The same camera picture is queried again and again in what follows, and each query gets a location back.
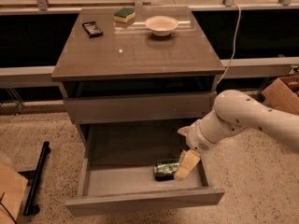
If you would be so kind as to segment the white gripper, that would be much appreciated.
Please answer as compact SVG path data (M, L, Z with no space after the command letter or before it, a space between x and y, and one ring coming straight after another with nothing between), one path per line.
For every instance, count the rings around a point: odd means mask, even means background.
M178 129L180 135L186 136L186 144L189 150L183 150L178 160L178 167L174 174L176 180L182 180L188 176L201 159L200 153L212 150L216 145L209 142L200 130L200 119L190 127Z

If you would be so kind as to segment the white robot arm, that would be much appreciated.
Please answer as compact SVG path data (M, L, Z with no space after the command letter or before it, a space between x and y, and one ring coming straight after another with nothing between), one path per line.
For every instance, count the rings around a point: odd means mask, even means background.
M187 177L204 153L222 139L235 136L246 128L259 130L288 149L299 151L298 115L262 105L242 91L227 90L215 98L212 110L206 116L178 129L190 149L182 151L174 178Z

